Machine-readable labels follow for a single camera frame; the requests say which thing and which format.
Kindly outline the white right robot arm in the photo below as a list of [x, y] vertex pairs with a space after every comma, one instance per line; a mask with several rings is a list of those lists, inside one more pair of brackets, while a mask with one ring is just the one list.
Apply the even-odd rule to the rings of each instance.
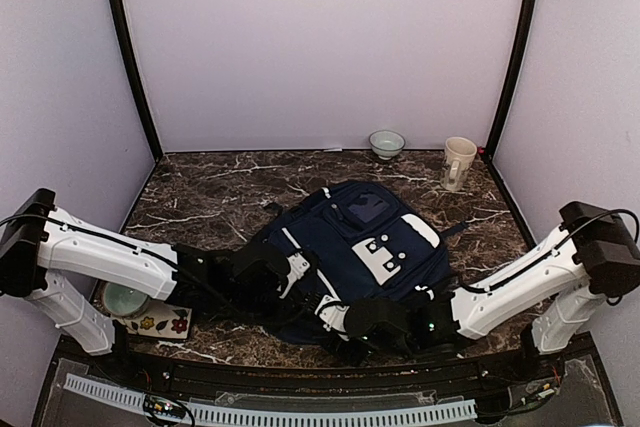
[[551, 298], [510, 360], [511, 373], [530, 381], [602, 304], [616, 305], [639, 286], [639, 229], [623, 219], [636, 220], [634, 212], [574, 201], [560, 215], [561, 224], [535, 248], [474, 284], [444, 292], [420, 286], [404, 301], [331, 296], [317, 315], [336, 335], [338, 353], [357, 365], [371, 351], [415, 359], [455, 354]]

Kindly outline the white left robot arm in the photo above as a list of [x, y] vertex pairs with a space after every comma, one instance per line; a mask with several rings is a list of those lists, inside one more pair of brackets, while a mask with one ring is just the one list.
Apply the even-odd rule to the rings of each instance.
[[297, 321], [320, 300], [318, 260], [302, 249], [285, 256], [263, 242], [236, 251], [145, 242], [82, 221], [45, 188], [3, 219], [1, 230], [2, 294], [35, 305], [87, 354], [102, 356], [120, 383], [140, 376], [140, 359], [125, 348], [125, 328], [100, 313], [68, 272], [200, 315], [270, 328]]

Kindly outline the navy blue student backpack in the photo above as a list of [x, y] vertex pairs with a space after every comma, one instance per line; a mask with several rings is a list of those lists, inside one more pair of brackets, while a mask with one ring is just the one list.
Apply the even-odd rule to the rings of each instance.
[[[251, 242], [270, 243], [286, 255], [295, 248], [313, 252], [324, 296], [404, 301], [420, 286], [445, 291], [454, 275], [446, 237], [383, 185], [350, 180], [306, 197]], [[302, 345], [319, 345], [326, 336], [315, 312], [269, 331]]]

